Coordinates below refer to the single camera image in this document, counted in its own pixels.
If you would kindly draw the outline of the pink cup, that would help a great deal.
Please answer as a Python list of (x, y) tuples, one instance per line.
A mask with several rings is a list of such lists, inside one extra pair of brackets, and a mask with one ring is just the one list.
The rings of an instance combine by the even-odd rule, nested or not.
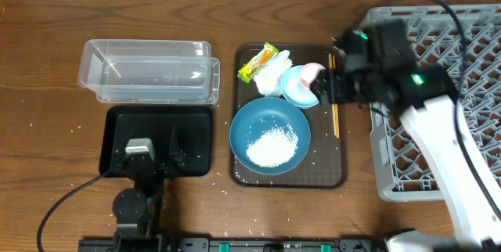
[(299, 74), (300, 82), (307, 89), (310, 89), (310, 84), (316, 79), (318, 74), (325, 70), (325, 67), (319, 63), (307, 63), (305, 64)]

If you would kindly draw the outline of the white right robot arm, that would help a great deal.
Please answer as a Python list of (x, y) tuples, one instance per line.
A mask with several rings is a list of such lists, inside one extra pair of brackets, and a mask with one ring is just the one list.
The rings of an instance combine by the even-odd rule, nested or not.
[(404, 232), (387, 240), (387, 250), (500, 249), (500, 187), (469, 132), (459, 93), (443, 67), (419, 67), (412, 56), (383, 62), (349, 56), (342, 67), (316, 68), (300, 79), (323, 105), (384, 104), (424, 156), (455, 239)]

